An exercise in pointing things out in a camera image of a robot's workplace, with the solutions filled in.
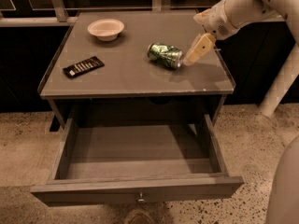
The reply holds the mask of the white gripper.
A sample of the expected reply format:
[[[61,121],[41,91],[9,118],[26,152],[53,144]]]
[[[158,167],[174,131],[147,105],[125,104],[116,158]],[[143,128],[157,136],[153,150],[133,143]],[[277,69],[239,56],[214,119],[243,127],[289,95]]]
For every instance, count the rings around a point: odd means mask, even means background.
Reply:
[[[185,65],[190,66],[205,56],[214,48],[216,39],[225,40],[239,31],[239,28],[235,28],[227,18],[225,3],[226,0],[221,0],[212,8],[193,16],[197,23],[204,25],[206,33],[198,35],[194,39],[191,48],[184,55],[183,63]]]

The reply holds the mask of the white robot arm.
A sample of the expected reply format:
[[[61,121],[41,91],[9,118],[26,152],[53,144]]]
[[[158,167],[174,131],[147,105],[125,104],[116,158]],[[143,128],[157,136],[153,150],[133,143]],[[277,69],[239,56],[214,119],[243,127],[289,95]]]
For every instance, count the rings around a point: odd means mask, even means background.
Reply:
[[[235,35],[240,28],[280,15],[299,43],[299,0],[221,0],[198,13],[194,20],[205,32],[198,35],[183,63],[192,65],[218,40]],[[299,137],[286,146],[275,172],[265,224],[299,224]]]

